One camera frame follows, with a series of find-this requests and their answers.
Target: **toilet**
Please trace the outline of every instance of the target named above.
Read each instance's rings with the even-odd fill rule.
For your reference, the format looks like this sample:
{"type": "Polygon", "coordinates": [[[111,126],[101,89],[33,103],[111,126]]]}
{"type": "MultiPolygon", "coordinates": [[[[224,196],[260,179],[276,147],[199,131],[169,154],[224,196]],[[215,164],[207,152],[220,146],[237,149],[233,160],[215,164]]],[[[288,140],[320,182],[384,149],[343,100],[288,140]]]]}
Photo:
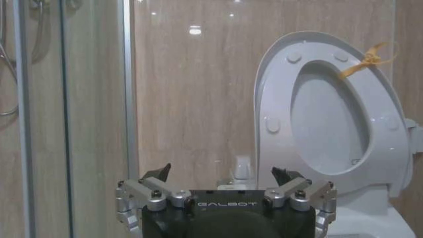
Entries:
{"type": "Polygon", "coordinates": [[[421,128],[404,114],[373,66],[344,79],[363,53],[319,32],[283,36],[268,49],[255,85],[256,187],[277,187],[271,168],[335,183],[329,238],[413,238],[388,199],[412,177],[421,128]]]}

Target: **beige wall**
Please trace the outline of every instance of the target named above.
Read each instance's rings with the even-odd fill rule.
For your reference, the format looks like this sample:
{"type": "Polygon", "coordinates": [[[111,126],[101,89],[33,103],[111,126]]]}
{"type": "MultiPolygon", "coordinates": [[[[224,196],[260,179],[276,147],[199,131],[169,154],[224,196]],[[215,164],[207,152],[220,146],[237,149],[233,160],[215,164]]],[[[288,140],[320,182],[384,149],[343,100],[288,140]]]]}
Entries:
{"type": "MultiPolygon", "coordinates": [[[[396,33],[400,54],[393,63],[393,86],[403,104],[405,117],[423,125],[423,1],[396,1],[396,33]]],[[[415,157],[413,178],[393,205],[423,237],[423,156],[415,157]]]]}
{"type": "Polygon", "coordinates": [[[392,40],[393,9],[391,0],[135,1],[140,174],[172,162],[169,182],[215,188],[233,157],[253,155],[255,74],[271,44],[316,30],[365,51],[392,40]]]}

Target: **toilet lid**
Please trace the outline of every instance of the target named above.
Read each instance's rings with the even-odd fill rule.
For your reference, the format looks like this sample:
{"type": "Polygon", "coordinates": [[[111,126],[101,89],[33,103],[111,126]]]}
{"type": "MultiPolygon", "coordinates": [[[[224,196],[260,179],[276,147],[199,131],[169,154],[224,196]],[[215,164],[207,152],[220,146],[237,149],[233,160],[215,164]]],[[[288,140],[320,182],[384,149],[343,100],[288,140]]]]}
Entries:
{"type": "Polygon", "coordinates": [[[260,189],[276,186],[275,166],[333,181],[339,193],[387,184],[399,194],[411,155],[395,91],[376,67],[337,77],[361,59],[319,32],[288,34],[265,53],[255,88],[260,189]]]}

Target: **metal frame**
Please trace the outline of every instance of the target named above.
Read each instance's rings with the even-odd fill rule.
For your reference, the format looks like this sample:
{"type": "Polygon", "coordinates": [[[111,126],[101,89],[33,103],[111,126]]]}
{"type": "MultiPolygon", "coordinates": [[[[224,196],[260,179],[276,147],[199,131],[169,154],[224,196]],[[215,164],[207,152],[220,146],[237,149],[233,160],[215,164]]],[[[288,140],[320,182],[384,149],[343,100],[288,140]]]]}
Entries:
{"type": "Polygon", "coordinates": [[[31,150],[31,121],[29,121],[29,95],[28,72],[31,67],[31,54],[28,53],[27,22],[28,2],[13,0],[15,21],[15,47],[16,47],[16,75],[17,75],[17,104],[19,127],[21,145],[21,178],[23,178],[23,203],[24,203],[24,230],[25,238],[36,235],[35,227],[35,199],[33,199],[33,171],[31,150]]]}
{"type": "Polygon", "coordinates": [[[135,46],[133,46],[133,0],[123,0],[124,25],[124,63],[125,63],[125,113],[127,113],[127,149],[128,178],[140,177],[137,144],[137,110],[135,93],[135,46]]]}

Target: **shower hose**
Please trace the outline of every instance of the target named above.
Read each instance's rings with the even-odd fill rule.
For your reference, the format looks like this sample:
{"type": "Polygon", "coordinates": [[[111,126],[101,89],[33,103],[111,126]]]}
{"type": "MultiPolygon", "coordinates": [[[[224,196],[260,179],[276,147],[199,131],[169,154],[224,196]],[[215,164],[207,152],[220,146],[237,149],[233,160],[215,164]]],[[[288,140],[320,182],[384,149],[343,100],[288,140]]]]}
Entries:
{"type": "MultiPolygon", "coordinates": [[[[43,36],[43,27],[44,27],[44,14],[45,14],[45,0],[35,0],[35,6],[33,9],[37,9],[37,21],[39,21],[39,25],[37,25],[37,31],[36,31],[36,37],[35,37],[35,45],[33,45],[33,49],[32,49],[32,54],[31,54],[31,58],[32,58],[32,62],[37,62],[41,57],[41,51],[40,51],[40,44],[41,44],[41,36],[43,36]]],[[[11,72],[11,75],[13,77],[13,81],[17,84],[17,76],[16,76],[16,61],[13,59],[11,59],[11,57],[8,56],[6,52],[5,52],[5,21],[6,21],[6,17],[5,17],[5,13],[6,13],[6,9],[5,9],[5,0],[0,0],[0,60],[2,60],[2,62],[5,63],[5,66],[11,72]]],[[[0,116],[9,116],[12,114],[15,114],[17,112],[19,106],[16,105],[15,108],[12,108],[9,111],[5,112],[0,112],[0,116]]]]}

